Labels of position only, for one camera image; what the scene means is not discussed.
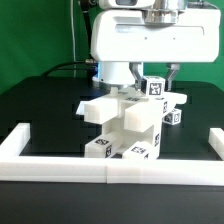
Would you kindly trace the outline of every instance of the black table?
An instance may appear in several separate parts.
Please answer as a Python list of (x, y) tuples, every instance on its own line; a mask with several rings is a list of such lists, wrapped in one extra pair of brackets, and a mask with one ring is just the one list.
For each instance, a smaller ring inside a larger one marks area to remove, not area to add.
[[(224, 127), (224, 92), (212, 84), (175, 82), (188, 95), (182, 123), (164, 124), (160, 158), (219, 159), (210, 127)], [(80, 100), (105, 94), (85, 79), (28, 78), (0, 96), (1, 141), (18, 122), (31, 123), (21, 156), (82, 157), (100, 126), (75, 115)], [(5, 223), (224, 223), (224, 187), (0, 182)]]

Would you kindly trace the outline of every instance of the white foam barrier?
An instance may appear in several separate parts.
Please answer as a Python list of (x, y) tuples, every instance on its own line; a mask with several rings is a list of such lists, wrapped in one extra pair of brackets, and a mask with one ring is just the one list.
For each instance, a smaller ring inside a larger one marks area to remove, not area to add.
[(0, 180), (106, 183), (106, 160), (21, 156), (0, 159)]
[(19, 123), (0, 145), (0, 158), (19, 156), (30, 139), (30, 124)]
[(198, 160), (110, 161), (107, 183), (224, 186), (224, 162)]
[(30, 125), (19, 124), (2, 143), (0, 180), (224, 186), (223, 161), (18, 156), (29, 138)]

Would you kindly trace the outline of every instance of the white robot body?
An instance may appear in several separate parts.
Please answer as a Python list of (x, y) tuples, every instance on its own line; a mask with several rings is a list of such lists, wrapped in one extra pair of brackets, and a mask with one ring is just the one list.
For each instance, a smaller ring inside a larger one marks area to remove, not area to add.
[[(143, 66), (141, 66), (140, 73), (143, 76)], [(93, 77), (93, 81), (95, 86), (108, 90), (111, 85), (120, 89), (135, 84), (135, 79), (129, 69), (129, 62), (99, 62), (98, 74)]]
[(109, 10), (95, 20), (91, 54), (107, 62), (213, 62), (220, 11), (187, 9), (174, 25), (147, 24), (143, 11)]

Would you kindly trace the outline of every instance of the green backdrop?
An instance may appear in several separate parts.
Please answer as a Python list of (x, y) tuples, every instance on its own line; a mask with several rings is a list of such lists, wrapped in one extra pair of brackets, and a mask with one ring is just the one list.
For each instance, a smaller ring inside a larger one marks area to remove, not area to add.
[[(211, 0), (222, 9), (224, 1)], [(0, 0), (0, 93), (29, 76), (73, 60), (70, 0)], [(92, 21), (99, 9), (91, 9)], [(220, 54), (214, 63), (182, 64), (177, 80), (211, 82), (224, 90), (224, 16)], [(74, 0), (76, 58), (88, 57), (87, 37), (78, 1)], [(164, 76), (165, 64), (146, 64), (145, 73)], [(60, 71), (53, 75), (73, 76)]]

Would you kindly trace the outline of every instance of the stacked blocks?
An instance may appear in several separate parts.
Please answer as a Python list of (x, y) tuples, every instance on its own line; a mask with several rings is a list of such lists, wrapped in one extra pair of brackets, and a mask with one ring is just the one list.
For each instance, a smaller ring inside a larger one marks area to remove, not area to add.
[(110, 94), (86, 102), (85, 121), (102, 124), (102, 135), (86, 144), (85, 157), (110, 158), (119, 153), (124, 159), (158, 158), (162, 121), (179, 123), (181, 111), (174, 107), (186, 102), (186, 95), (164, 88), (165, 79), (143, 77), (142, 92), (113, 87)]

